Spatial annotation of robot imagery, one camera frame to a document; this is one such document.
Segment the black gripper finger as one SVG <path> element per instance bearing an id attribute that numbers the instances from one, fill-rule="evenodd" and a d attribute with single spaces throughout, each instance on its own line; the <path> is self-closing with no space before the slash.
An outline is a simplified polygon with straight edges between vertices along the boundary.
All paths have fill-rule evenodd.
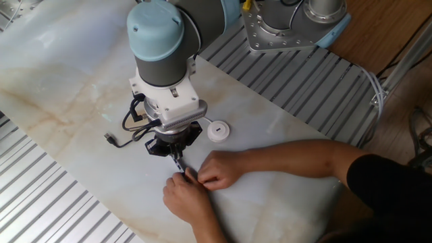
<path id="1" fill-rule="evenodd" d="M 172 159 L 179 159 L 179 152 L 173 143 L 162 141 L 159 138 L 154 138 L 144 144 L 146 150 L 150 155 L 168 157 Z"/>
<path id="2" fill-rule="evenodd" d="M 179 144 L 181 150 L 191 146 L 202 131 L 203 129 L 197 121 L 192 122 L 180 135 Z"/>

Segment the person's right hand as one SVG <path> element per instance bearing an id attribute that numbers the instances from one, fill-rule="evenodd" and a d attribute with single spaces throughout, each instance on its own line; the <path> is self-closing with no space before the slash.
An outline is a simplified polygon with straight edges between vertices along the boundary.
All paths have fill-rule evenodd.
<path id="1" fill-rule="evenodd" d="M 210 191 L 226 189 L 247 172 L 246 166 L 243 152 L 212 151 L 198 171 L 198 181 Z"/>

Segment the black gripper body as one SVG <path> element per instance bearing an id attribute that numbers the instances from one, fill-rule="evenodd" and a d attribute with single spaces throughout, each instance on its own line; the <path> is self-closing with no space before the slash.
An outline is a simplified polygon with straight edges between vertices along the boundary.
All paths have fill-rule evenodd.
<path id="1" fill-rule="evenodd" d="M 156 132 L 155 137 L 164 144 L 183 144 L 185 146 L 190 146 L 190 134 L 191 128 L 187 127 L 185 130 L 174 134 L 163 134 Z"/>

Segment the person's left hand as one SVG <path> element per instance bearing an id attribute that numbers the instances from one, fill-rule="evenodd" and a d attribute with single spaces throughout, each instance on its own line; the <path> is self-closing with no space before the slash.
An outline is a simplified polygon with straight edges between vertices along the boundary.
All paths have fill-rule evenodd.
<path id="1" fill-rule="evenodd" d="M 207 191 L 187 167 L 184 173 L 174 173 L 163 188 L 165 206 L 191 226 L 216 220 Z"/>

